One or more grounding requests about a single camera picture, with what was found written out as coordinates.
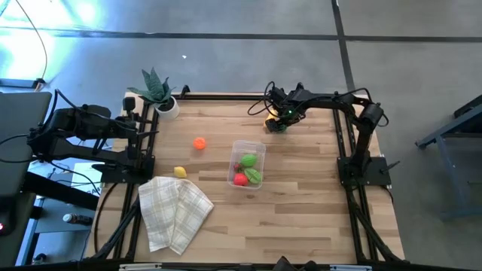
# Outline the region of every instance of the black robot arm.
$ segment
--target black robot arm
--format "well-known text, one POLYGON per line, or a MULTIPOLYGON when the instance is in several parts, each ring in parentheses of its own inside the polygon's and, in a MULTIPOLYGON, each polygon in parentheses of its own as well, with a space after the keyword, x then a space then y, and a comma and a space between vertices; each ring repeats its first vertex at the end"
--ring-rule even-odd
POLYGON ((80 158, 104 162, 94 165, 102 173, 104 182, 139 183, 152 174, 154 158, 140 149, 143 138, 155 132, 138 132, 136 123, 150 123, 133 113, 136 102, 133 97, 124 99, 127 116, 111 119, 108 108, 99 105, 73 105, 59 90, 56 90, 53 109, 47 121, 30 129, 27 144, 37 159, 51 163, 53 160, 80 158), (63 97, 72 108, 55 109, 57 96, 63 97), (93 148, 77 146, 67 139, 73 136, 80 140, 95 139, 93 148), (124 151, 106 151, 107 139, 127 139, 124 151))
POLYGON ((371 135, 383 116, 383 109, 379 103, 354 96, 351 93, 315 94, 305 90, 301 84, 298 84, 296 90, 292 90, 289 94, 286 94, 283 89, 273 86, 265 99, 276 110, 275 117, 277 119, 266 120, 270 132, 282 132, 288 126, 303 120, 309 108, 341 110, 358 130, 356 149, 346 165, 346 170, 352 176, 361 177, 366 173, 371 161, 368 150, 371 135), (356 115, 353 105, 364 107, 359 116, 356 115))

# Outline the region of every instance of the white checkered cloth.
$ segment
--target white checkered cloth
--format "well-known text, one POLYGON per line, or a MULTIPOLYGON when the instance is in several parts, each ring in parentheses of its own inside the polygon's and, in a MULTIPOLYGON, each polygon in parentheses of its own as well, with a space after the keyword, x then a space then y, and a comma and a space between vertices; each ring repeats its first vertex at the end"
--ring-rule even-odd
POLYGON ((192 182, 155 177, 139 186, 151 252, 170 247, 181 255, 214 205, 192 182))

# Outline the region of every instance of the plastic box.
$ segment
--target plastic box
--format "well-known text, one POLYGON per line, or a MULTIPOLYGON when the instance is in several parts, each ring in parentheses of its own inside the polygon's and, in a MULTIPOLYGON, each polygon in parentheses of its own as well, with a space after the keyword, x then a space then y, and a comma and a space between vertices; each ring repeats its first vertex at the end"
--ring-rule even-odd
POLYGON ((266 146, 261 142, 249 142, 244 140, 237 140, 233 144, 233 152, 231 153, 231 163, 229 164, 229 174, 227 175, 227 183, 239 188, 256 190, 261 188, 263 185, 263 166, 264 166, 264 155, 266 154, 266 146), (236 172, 234 171, 234 165, 239 163, 241 158, 245 154, 254 154, 258 157, 258 161, 252 167, 256 169, 261 174, 261 182, 259 184, 248 183, 247 186, 234 185, 233 178, 236 172))

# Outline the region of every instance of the bottle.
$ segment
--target bottle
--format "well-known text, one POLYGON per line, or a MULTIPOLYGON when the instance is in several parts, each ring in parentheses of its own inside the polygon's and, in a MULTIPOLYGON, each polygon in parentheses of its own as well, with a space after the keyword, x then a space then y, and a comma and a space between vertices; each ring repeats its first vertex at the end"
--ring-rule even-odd
POLYGON ((63 220, 70 224, 82 224, 89 226, 92 224, 93 219, 85 215, 66 214, 63 216, 63 220))

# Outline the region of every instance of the gray floor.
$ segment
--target gray floor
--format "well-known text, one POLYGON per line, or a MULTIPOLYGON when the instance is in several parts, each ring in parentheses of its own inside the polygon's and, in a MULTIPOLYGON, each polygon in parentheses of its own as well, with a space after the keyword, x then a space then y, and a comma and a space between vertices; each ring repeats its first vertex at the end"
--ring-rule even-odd
MULTIPOLYGON (((34 22, 52 29, 336 34, 329 0, 23 2, 34 22)), ((477 0, 338 2, 347 35, 482 36, 477 0)), ((29 26, 13 4, 0 17, 5 25, 29 26)), ((114 113, 126 87, 142 87, 140 69, 152 66, 169 76, 171 85, 189 84, 193 91, 255 92, 270 80, 286 89, 303 81, 318 93, 346 91, 336 41, 42 36, 49 54, 44 91, 59 88, 75 103, 106 105, 114 113)), ((418 151, 413 144, 480 95, 482 44, 348 42, 347 47, 355 85, 371 90, 390 119, 377 132, 387 159, 401 160, 391 176, 406 258, 482 269, 482 218, 441 221, 439 213, 453 207, 447 175, 435 146, 418 151)), ((0 29, 0 59, 0 78, 36 78, 44 65, 40 44, 28 31, 0 29)))

